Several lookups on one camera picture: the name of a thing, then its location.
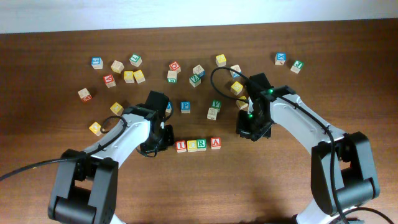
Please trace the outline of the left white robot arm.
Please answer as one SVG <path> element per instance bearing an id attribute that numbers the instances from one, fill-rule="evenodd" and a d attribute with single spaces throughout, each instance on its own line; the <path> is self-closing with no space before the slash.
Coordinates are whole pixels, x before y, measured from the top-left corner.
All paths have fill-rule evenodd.
<path id="1" fill-rule="evenodd" d="M 60 223 L 120 223 L 116 216 L 118 171 L 133 151 L 155 157 L 174 144 L 165 110 L 169 98 L 151 91 L 143 104 L 130 106 L 118 123 L 84 151 L 69 149 L 61 158 L 48 205 Z"/>

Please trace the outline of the red A block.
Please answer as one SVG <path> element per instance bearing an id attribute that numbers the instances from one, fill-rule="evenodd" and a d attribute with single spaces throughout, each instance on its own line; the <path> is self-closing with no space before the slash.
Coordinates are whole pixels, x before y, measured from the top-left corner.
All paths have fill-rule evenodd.
<path id="1" fill-rule="evenodd" d="M 221 138 L 219 137 L 214 137 L 211 138 L 211 149 L 220 149 L 221 148 Z"/>

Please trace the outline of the yellow C block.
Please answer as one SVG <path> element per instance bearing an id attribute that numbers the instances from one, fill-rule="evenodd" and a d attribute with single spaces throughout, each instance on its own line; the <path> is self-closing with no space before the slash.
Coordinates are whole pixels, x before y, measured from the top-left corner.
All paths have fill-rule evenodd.
<path id="1" fill-rule="evenodd" d="M 187 141 L 187 151 L 188 152 L 196 152 L 197 151 L 197 141 L 196 140 L 188 140 Z"/>

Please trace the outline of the red I block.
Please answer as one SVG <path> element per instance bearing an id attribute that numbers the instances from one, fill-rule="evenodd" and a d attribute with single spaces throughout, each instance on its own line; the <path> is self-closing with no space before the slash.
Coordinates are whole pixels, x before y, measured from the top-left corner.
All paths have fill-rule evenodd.
<path id="1" fill-rule="evenodd" d="M 178 153 L 187 152 L 187 143 L 184 140 L 175 142 L 176 151 Z"/>

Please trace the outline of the green R block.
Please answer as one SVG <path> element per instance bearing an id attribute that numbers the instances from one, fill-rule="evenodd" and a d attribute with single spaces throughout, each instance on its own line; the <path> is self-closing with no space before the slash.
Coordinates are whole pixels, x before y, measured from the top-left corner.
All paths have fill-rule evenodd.
<path id="1" fill-rule="evenodd" d="M 197 139 L 197 151 L 206 150 L 206 139 Z"/>

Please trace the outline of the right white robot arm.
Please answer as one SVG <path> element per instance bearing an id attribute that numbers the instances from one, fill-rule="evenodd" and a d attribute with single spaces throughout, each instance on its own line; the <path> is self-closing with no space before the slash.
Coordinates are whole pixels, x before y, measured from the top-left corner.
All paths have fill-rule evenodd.
<path id="1" fill-rule="evenodd" d="M 273 87 L 260 73 L 244 81 L 249 108 L 240 111 L 236 132 L 257 141 L 271 127 L 286 129 L 311 155 L 312 201 L 294 223 L 337 223 L 380 194 L 373 152 L 367 136 L 346 133 L 312 111 L 288 86 Z"/>

